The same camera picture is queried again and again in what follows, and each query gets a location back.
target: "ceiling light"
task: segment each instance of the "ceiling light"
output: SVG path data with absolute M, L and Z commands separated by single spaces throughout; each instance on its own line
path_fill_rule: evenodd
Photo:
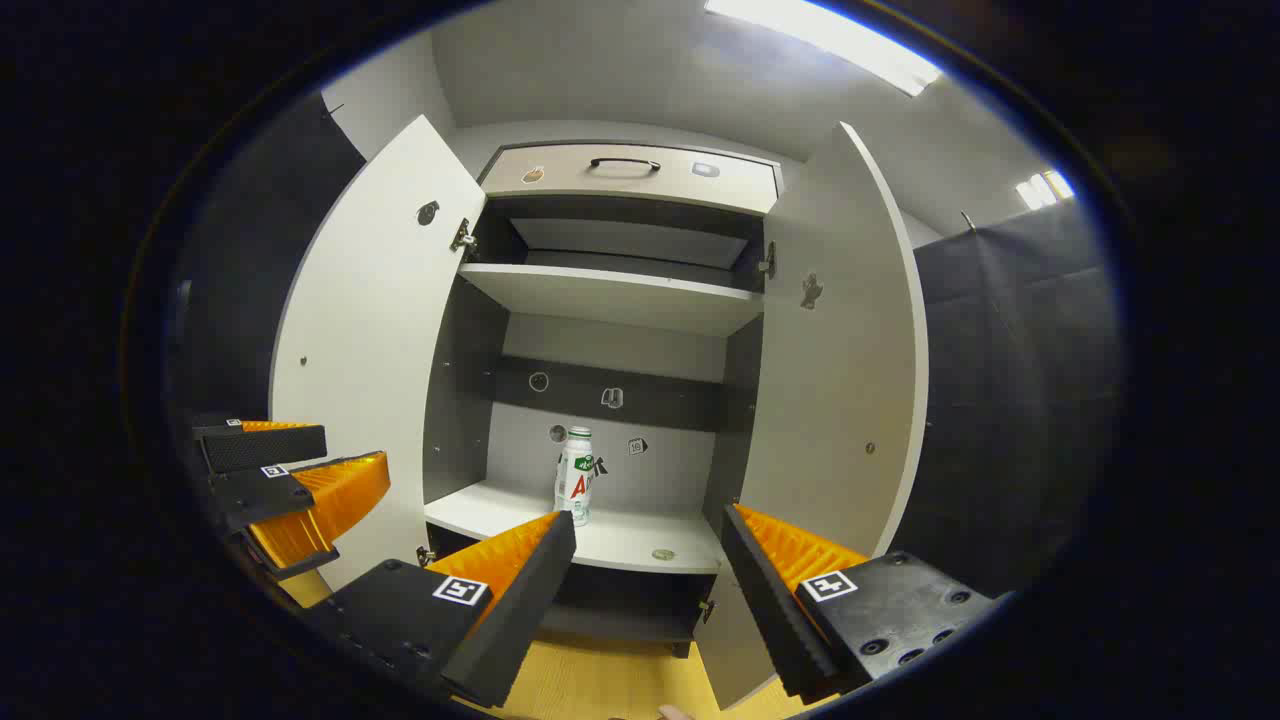
M 1053 191 L 1057 192 L 1057 196 L 1062 200 L 1075 197 L 1075 192 L 1071 190 L 1071 186 L 1066 184 L 1066 178 L 1064 178 L 1057 170 L 1044 170 L 1044 179 L 1053 186 Z
M 916 96 L 942 73 L 932 63 L 852 20 L 801 0 L 707 0 L 707 10 L 764 26 L 840 55 Z
M 1044 176 L 1036 173 L 1034 176 L 1032 176 L 1030 182 L 1032 182 L 1032 190 L 1036 191 L 1036 195 L 1039 195 L 1041 202 L 1043 202 L 1044 205 L 1052 205 L 1057 202 L 1057 196 L 1055 196 L 1053 191 L 1048 188 L 1048 183 L 1044 182 Z
M 1032 183 L 1020 182 L 1018 183 L 1016 187 L 1018 187 L 1018 195 L 1023 196 L 1023 202 L 1027 204 L 1027 208 L 1032 210 L 1039 210 L 1041 208 L 1044 206 L 1044 201 L 1041 200 L 1039 193 L 1036 192 L 1036 188 L 1032 187 Z

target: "cabinet door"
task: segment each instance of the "cabinet door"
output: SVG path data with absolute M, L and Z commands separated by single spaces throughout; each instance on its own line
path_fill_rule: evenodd
M 323 424 L 328 457 L 384 450 L 390 469 L 390 489 L 320 568 L 335 591 L 381 560 L 417 562 L 426 542 L 426 389 L 462 258 L 449 243 L 463 218 L 475 227 L 484 202 L 419 117 L 351 181 L 293 279 L 271 361 L 271 419 Z
M 777 274 L 765 281 L 741 502 L 882 555 L 920 456 L 928 346 L 902 217 L 852 128 L 837 126 L 788 182 L 764 219 L 764 240 L 776 243 Z M 717 609 L 696 639 L 723 705 L 768 676 L 755 670 L 758 678 L 717 682 L 723 673 L 712 664 L 753 651 L 746 642 L 719 647 L 733 634 L 713 629 L 718 620 L 740 621 Z

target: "plastic bottle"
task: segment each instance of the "plastic bottle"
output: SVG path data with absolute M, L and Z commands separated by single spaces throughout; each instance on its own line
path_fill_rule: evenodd
M 581 528 L 591 519 L 591 429 L 573 425 L 556 466 L 556 510 L 568 510 L 573 527 Z

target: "black handle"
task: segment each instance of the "black handle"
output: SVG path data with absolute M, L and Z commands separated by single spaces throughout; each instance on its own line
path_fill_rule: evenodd
M 657 173 L 658 170 L 662 169 L 662 165 L 654 163 L 653 160 L 637 160 L 635 158 L 595 158 L 594 160 L 591 160 L 591 167 L 599 168 L 600 163 L 641 163 L 644 165 L 649 165 L 650 173 Z

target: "wooden floor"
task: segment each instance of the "wooden floor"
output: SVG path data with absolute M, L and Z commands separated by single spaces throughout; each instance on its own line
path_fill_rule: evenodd
M 303 607 L 330 594 L 329 585 L 314 570 L 280 587 Z M 703 671 L 698 643 L 681 660 L 671 655 L 669 646 L 544 633 L 529 648 L 507 703 L 480 710 L 504 720 L 657 720 L 659 705 L 675 705 L 695 720 L 780 720 L 829 700 L 801 705 L 787 697 L 774 679 L 749 700 L 721 712 Z

